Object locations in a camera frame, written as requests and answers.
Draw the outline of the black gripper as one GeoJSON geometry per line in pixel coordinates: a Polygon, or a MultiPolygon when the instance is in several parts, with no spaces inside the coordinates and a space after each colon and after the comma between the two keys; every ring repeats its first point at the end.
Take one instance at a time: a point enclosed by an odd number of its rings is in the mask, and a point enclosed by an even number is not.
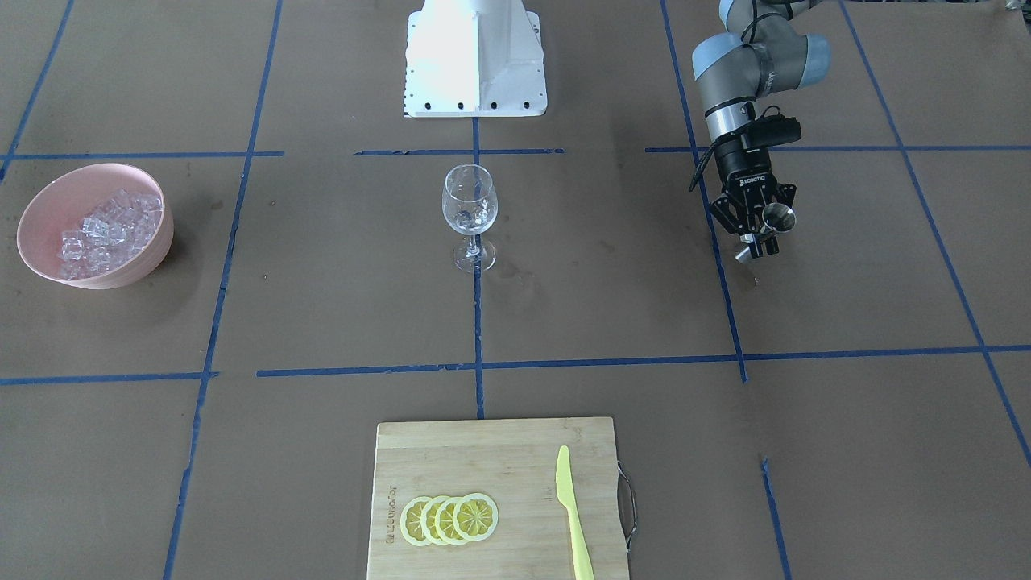
{"type": "Polygon", "coordinates": [[[780,252],[777,235],[797,224],[795,184],[780,184],[773,175],[769,139],[747,133],[716,138],[716,162],[721,194],[708,205],[714,219],[738,236],[754,235],[752,212],[761,212],[758,243],[766,255],[780,252]]]}

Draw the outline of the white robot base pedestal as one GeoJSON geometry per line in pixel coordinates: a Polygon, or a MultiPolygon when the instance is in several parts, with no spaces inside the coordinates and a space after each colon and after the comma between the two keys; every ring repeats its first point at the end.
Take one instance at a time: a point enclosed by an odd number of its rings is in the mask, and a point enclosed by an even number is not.
{"type": "Polygon", "coordinates": [[[405,117],[548,110],[540,19],[522,1],[426,1],[408,16],[406,33],[405,117]]]}

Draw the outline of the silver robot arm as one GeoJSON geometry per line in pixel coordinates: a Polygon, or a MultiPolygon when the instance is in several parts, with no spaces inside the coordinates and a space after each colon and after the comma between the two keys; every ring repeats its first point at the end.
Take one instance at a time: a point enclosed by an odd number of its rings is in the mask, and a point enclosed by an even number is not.
{"type": "Polygon", "coordinates": [[[824,80],[832,52],[827,39],[802,34],[793,21],[813,1],[722,1],[724,31],[692,54],[710,145],[696,166],[696,186],[714,163],[718,197],[708,213],[740,241],[737,261],[747,263],[780,250],[778,236],[796,226],[797,187],[774,176],[771,147],[801,139],[799,121],[777,106],[759,110],[761,99],[824,80]]]}

